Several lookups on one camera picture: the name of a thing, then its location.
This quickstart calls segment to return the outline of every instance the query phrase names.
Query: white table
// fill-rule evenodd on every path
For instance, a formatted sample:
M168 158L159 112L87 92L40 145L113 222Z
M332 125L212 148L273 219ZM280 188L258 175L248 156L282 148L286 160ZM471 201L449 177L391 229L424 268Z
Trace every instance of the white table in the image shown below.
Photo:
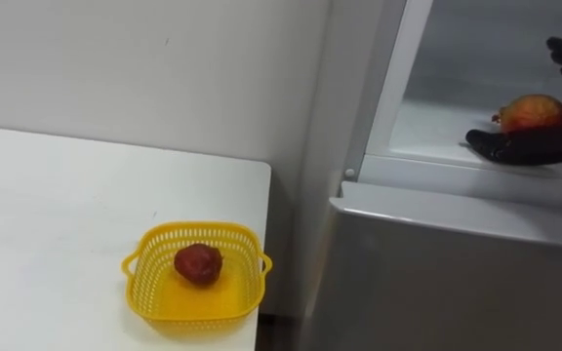
M257 312L217 339L158 334L125 301L150 227L228 220L264 241L270 167L0 130L0 351L253 350Z

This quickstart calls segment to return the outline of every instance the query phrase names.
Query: refrigerator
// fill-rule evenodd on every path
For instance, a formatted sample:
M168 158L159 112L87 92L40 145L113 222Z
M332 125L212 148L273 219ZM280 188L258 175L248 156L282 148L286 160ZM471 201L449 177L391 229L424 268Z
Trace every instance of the refrigerator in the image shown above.
M291 279L300 350L562 350L562 163L465 144L562 101L557 0L333 0Z

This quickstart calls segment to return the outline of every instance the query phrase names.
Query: basket handle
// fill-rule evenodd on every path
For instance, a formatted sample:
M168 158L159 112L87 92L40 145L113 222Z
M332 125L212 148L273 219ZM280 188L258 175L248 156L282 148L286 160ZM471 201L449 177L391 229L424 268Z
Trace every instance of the basket handle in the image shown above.
M123 259L123 262L121 263L121 270L123 271L123 273L125 273L125 275L129 279L134 278L134 273L132 273L132 271L129 270L129 265L134 261L134 259L138 258L140 254L141 251L136 250L134 253L128 255L127 258Z
M265 275L268 274L268 272L270 272L270 270L272 269L272 259L268 257L267 254L262 252L259 252L258 256L261 258L261 260L263 260L263 271L261 272L261 274L265 277Z

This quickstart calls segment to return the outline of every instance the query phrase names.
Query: yellow plastic basket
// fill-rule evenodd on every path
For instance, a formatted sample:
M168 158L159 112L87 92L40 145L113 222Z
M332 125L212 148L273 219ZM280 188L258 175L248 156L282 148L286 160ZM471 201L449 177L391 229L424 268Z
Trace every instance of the yellow plastic basket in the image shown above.
M175 253L195 243L221 251L221 275L208 288L192 285L173 265ZM136 258L132 273L129 266ZM134 312L156 328L192 332L243 320L263 298L272 260L262 252L258 237L242 225L171 222L149 230L121 269L128 278L127 302Z

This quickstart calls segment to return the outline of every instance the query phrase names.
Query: fruit in basket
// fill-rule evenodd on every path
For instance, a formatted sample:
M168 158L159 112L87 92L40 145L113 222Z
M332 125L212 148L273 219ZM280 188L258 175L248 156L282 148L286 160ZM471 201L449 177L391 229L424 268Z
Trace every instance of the fruit in basket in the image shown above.
M205 244L193 244L175 254L175 269L190 283L207 287L219 279L221 251Z
M501 108L492 121L500 123L503 133L539 127L562 128L562 102L547 95L525 95Z

